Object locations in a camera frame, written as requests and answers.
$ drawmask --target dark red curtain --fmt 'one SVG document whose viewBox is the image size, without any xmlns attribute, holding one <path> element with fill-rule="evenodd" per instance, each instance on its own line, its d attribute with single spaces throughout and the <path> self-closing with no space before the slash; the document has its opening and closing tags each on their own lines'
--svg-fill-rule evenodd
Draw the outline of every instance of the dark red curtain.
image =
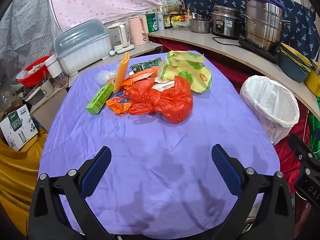
<svg viewBox="0 0 320 240">
<path fill-rule="evenodd" d="M 262 75 L 236 60 L 207 49 L 168 39 L 154 37 L 149 37 L 149 39 L 153 42 L 163 44 L 164 52 L 168 52 L 170 50 L 195 50 L 204 54 L 204 56 L 230 80 L 238 93 L 240 92 L 242 84 L 248 77 L 253 75 Z M 296 133 L 301 139 L 304 138 L 304 142 L 309 145 L 310 129 L 307 122 L 308 109 L 299 100 L 297 101 L 300 110 L 300 119 L 299 122 L 291 129 L 289 134 Z M 293 193 L 295 192 L 293 184 L 299 174 L 300 162 L 288 146 L 288 136 L 275 145 L 275 150 L 280 160 L 280 171 L 283 172 L 291 189 L 291 193 Z"/>
</svg>

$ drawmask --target gray curtain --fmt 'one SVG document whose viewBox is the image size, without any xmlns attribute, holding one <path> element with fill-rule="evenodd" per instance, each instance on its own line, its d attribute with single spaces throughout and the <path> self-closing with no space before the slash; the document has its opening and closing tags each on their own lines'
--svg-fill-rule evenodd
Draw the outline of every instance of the gray curtain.
<svg viewBox="0 0 320 240">
<path fill-rule="evenodd" d="M 13 0 L 0 22 L 0 78 L 16 74 L 53 48 L 48 0 Z"/>
</svg>

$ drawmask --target pot handle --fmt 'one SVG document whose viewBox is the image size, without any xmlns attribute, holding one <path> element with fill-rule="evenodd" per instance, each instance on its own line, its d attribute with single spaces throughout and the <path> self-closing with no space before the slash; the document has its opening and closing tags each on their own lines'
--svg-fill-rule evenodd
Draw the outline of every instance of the pot handle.
<svg viewBox="0 0 320 240">
<path fill-rule="evenodd" d="M 286 24 L 292 24 L 292 22 L 287 21 L 287 20 L 280 20 L 280 21 L 279 21 L 279 24 L 281 24 L 282 22 L 283 22 L 285 25 L 286 25 Z"/>
<path fill-rule="evenodd" d="M 249 16 L 247 16 L 243 13 L 240 13 L 240 17 L 244 18 L 245 20 L 247 20 L 247 19 L 252 20 L 253 24 L 256 25 L 256 21 L 254 19 L 250 18 Z"/>
</svg>

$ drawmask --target white trash bag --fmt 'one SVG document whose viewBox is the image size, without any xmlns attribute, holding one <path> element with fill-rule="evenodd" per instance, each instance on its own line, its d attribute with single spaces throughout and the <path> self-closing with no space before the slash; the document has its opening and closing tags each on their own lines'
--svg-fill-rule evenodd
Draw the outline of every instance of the white trash bag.
<svg viewBox="0 0 320 240">
<path fill-rule="evenodd" d="M 241 87 L 240 96 L 256 115 L 273 145 L 286 137 L 299 120 L 294 95 L 268 77 L 249 77 Z"/>
</svg>

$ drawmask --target green can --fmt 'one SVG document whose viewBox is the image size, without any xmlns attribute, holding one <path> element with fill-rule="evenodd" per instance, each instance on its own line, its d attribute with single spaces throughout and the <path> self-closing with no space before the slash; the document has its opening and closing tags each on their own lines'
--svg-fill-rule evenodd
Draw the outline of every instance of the green can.
<svg viewBox="0 0 320 240">
<path fill-rule="evenodd" d="M 150 33 L 158 30 L 157 17 L 155 13 L 146 14 L 148 30 Z"/>
</svg>

